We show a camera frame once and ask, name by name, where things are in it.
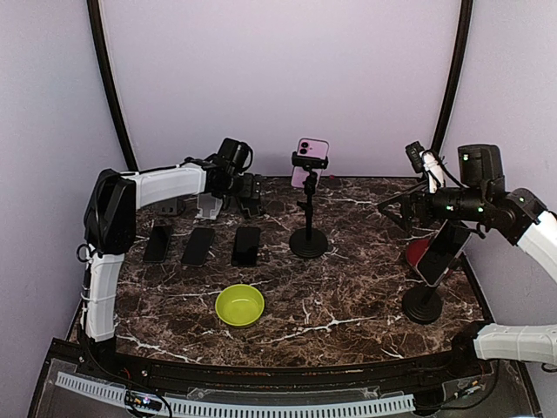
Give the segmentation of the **large black phone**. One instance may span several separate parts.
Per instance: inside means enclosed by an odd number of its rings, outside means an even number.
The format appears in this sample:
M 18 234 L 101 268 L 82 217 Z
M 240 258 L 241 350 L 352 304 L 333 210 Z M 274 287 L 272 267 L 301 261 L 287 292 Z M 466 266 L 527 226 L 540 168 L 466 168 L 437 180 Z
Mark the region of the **large black phone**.
M 257 265 L 258 246 L 261 230 L 259 227 L 239 227 L 235 233 L 231 264 L 237 267 Z

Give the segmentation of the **green bowl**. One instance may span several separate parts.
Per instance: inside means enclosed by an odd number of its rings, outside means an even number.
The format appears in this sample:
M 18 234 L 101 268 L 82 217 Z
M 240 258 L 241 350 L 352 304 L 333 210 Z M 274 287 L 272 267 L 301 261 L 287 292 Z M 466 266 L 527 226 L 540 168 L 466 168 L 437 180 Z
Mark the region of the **green bowl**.
M 225 288 L 215 301 L 217 316 L 228 326 L 249 327 L 265 310 L 265 298 L 251 285 L 235 284 Z

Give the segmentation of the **black tall phone stand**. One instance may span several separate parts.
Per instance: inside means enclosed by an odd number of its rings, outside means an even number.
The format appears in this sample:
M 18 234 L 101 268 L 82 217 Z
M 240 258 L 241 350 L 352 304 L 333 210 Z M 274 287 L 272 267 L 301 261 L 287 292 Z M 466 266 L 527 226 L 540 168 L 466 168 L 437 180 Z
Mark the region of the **black tall phone stand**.
M 296 230 L 289 239 L 291 251 L 300 258 L 307 260 L 322 256 L 328 248 L 327 237 L 319 229 L 312 226 L 312 197 L 316 192 L 317 183 L 317 173 L 309 171 L 304 182 L 306 201 L 297 202 L 297 205 L 305 214 L 305 227 Z

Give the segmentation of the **dark blue phone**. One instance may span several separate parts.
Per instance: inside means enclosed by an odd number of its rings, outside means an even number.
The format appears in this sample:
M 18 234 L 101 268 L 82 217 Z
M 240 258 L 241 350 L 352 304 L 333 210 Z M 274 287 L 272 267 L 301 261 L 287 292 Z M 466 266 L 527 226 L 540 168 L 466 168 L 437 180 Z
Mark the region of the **dark blue phone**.
M 173 227 L 158 225 L 151 229 L 150 237 L 144 251 L 144 263 L 163 263 L 166 260 L 171 243 Z

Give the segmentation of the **pink phone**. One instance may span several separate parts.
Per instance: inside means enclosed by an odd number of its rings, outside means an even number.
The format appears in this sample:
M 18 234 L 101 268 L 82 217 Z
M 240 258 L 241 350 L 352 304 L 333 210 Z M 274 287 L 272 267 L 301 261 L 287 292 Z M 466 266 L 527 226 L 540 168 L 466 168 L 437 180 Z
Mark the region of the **pink phone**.
M 317 179 L 328 166 L 329 143 L 322 139 L 301 138 L 297 149 L 292 153 L 291 186 L 303 188 L 309 171 L 317 173 Z

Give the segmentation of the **white folding phone stand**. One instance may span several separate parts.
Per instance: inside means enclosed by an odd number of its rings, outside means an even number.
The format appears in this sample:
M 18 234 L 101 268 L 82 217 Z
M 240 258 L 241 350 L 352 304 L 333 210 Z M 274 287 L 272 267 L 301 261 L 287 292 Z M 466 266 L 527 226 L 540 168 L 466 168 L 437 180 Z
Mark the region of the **white folding phone stand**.
M 224 201 L 214 197 L 211 193 L 199 194 L 197 196 L 197 219 L 216 220 Z

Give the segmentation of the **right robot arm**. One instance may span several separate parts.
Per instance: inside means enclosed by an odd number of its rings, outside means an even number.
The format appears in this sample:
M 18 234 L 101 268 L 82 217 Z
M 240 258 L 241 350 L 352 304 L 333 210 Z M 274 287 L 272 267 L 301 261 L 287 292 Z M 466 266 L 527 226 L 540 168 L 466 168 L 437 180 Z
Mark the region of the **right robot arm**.
M 406 147 L 406 155 L 414 171 L 426 178 L 381 202 L 379 212 L 406 232 L 416 224 L 440 223 L 432 238 L 414 241 L 406 250 L 408 264 L 422 280 L 403 297 L 403 312 L 408 319 L 429 325 L 440 317 L 443 302 L 437 288 L 455 270 L 472 234 L 483 238 L 495 230 L 551 278 L 556 276 L 556 214 L 526 188 L 507 191 L 497 145 L 459 147 L 460 175 L 453 187 L 446 185 L 452 175 L 436 151 L 414 142 Z M 487 360 L 555 365 L 556 326 L 475 321 L 453 338 L 444 369 L 453 378 L 461 378 L 478 361 Z

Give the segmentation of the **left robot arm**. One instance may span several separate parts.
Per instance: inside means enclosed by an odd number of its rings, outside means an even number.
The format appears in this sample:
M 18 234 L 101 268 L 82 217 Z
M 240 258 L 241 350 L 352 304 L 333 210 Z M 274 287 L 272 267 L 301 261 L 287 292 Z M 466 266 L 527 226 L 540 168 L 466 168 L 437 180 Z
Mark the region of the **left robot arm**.
M 230 200 L 242 214 L 261 209 L 261 178 L 248 170 L 253 150 L 226 138 L 207 158 L 186 158 L 178 165 L 144 172 L 101 171 L 84 214 L 84 243 L 77 256 L 85 265 L 80 327 L 95 343 L 115 335 L 117 279 L 136 240 L 136 213 L 151 204 L 194 196 L 199 219 L 215 220 Z

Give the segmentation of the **black folding phone stand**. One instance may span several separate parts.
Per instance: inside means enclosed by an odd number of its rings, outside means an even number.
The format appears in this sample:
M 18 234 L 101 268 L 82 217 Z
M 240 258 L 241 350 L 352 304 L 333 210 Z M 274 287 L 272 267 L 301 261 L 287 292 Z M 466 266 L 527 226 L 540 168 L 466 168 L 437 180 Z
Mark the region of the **black folding phone stand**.
M 238 209 L 245 219 L 254 219 L 265 215 L 261 199 L 238 198 Z

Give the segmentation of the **grey small phone stand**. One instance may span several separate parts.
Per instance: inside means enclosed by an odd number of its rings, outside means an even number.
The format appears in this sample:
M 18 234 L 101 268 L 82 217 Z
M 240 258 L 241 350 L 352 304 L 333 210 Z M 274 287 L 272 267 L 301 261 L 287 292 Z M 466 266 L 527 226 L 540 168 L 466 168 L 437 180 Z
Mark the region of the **grey small phone stand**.
M 158 214 L 161 216 L 179 216 L 186 208 L 182 199 L 167 199 L 157 203 Z

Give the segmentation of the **purple edged phone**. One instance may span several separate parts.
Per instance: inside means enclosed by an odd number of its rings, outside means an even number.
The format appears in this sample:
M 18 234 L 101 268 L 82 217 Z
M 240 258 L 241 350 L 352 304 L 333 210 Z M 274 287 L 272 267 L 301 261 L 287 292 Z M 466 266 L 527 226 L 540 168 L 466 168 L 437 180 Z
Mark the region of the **purple edged phone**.
M 201 267 L 204 265 L 208 252 L 215 237 L 215 230 L 207 227 L 196 227 L 186 243 L 180 260 L 183 266 Z

